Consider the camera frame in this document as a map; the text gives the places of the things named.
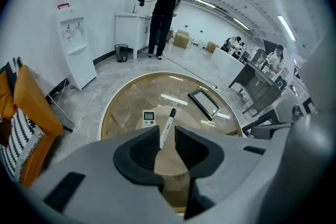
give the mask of black pants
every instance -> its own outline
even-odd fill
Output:
[[[151,30],[150,30],[150,36],[149,36],[149,46],[148,46],[149,54],[154,53],[156,34],[158,33],[158,29],[161,25],[159,44],[158,44],[158,49],[156,50],[156,55],[158,56],[162,55],[164,47],[166,46],[167,34],[169,32],[172,19],[173,19],[173,14],[160,13],[160,12],[155,12],[155,11],[153,12],[152,21],[151,21]]]

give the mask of glass table top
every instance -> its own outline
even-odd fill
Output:
[[[198,89],[206,92],[221,108],[212,121],[188,97],[188,93]],[[167,177],[174,188],[179,182],[187,188],[187,168],[175,150],[175,126],[189,126],[218,135],[236,131],[238,136],[242,136],[238,120],[229,105],[204,83],[182,74],[168,72],[147,74],[129,82],[115,95],[106,110],[101,139],[142,128],[143,110],[155,111],[156,124],[161,132],[172,108],[176,108],[176,115],[164,147],[156,157],[154,172]]]

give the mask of digital display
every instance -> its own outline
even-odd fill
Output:
[[[205,110],[212,115],[218,109],[218,107],[203,93],[199,92],[194,95],[194,98],[200,102],[200,104],[205,108]]]
[[[144,112],[143,118],[144,120],[154,120],[154,112]]]

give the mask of black and white pillow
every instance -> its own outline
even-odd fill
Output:
[[[16,79],[19,75],[19,69],[22,65],[23,64],[20,57],[15,57],[11,61],[7,62],[7,64],[0,69],[0,74],[3,71],[6,71],[8,85],[12,94],[14,94]]]
[[[23,166],[35,149],[44,133],[35,125],[21,109],[17,109],[11,120],[12,132],[8,146],[0,145],[0,161],[8,175],[19,182]]]

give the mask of black frame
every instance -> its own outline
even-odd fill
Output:
[[[194,97],[194,95],[198,94],[202,92],[216,107],[217,110],[210,114],[204,106],[202,106],[202,104],[197,100],[196,97]],[[191,100],[193,100],[193,102],[196,104],[196,106],[198,106],[198,108],[203,112],[203,114],[208,118],[208,120],[212,121],[214,119],[214,117],[218,114],[218,112],[220,111],[220,107],[218,104],[216,104],[216,102],[209,96],[209,94],[207,94],[206,92],[204,92],[202,89],[198,89],[196,91],[193,91],[191,93],[188,93],[188,96],[190,97]]]

